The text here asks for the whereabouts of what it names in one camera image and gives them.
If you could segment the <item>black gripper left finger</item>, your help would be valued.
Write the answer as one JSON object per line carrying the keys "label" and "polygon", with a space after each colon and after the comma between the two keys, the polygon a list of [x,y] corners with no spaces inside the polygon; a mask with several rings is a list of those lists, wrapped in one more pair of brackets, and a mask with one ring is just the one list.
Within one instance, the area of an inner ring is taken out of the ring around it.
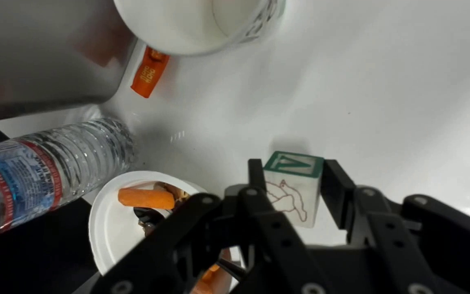
{"label": "black gripper left finger", "polygon": [[249,181],[223,197],[192,196],[90,294],[192,294],[214,264],[239,279],[232,294],[329,294],[311,248],[268,200],[258,158],[249,161]]}

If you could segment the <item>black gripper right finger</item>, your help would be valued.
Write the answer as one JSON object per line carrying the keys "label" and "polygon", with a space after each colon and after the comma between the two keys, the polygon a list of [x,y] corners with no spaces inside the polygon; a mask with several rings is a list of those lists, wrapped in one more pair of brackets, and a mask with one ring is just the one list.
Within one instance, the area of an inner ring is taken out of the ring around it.
{"label": "black gripper right finger", "polygon": [[322,248],[337,294],[470,294],[470,215],[427,194],[391,200],[329,160],[322,199],[347,241]]}

